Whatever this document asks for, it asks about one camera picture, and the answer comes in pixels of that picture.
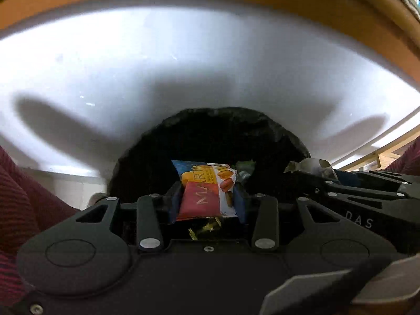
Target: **snack bag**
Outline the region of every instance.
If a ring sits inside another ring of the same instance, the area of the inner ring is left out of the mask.
[[[177,220],[236,217],[233,187],[237,171],[229,165],[172,160],[185,190]]]

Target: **wooden frame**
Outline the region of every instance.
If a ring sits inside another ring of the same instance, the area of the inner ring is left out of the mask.
[[[389,164],[389,161],[387,161],[386,158],[394,158],[394,159],[398,158],[397,157],[398,155],[394,154],[393,151],[401,148],[402,146],[405,146],[406,144],[415,140],[419,136],[420,136],[420,125],[411,129],[409,132],[400,136],[399,138],[392,141],[391,143],[388,143],[386,146],[383,146],[382,148],[379,148],[375,150],[374,152],[368,155],[365,155],[364,157],[340,168],[340,170],[346,170],[346,171],[357,170],[360,167],[363,167],[375,160],[378,162],[379,168],[385,168]]]

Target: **black garbage bag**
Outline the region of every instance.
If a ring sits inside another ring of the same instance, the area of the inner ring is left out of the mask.
[[[165,194],[179,181],[171,160],[230,165],[254,160],[246,190],[279,198],[287,164],[307,157],[298,137],[261,112],[239,107],[186,109],[145,132],[119,159],[108,192],[121,202]]]

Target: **white wall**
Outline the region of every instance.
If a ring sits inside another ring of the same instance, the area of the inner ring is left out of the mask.
[[[225,0],[98,0],[0,33],[0,144],[67,174],[109,177],[163,118],[223,106],[340,167],[419,124],[419,91],[344,35]]]

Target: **red label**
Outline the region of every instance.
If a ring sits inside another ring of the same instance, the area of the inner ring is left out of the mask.
[[[185,187],[177,220],[219,216],[221,213],[218,185],[189,181]]]

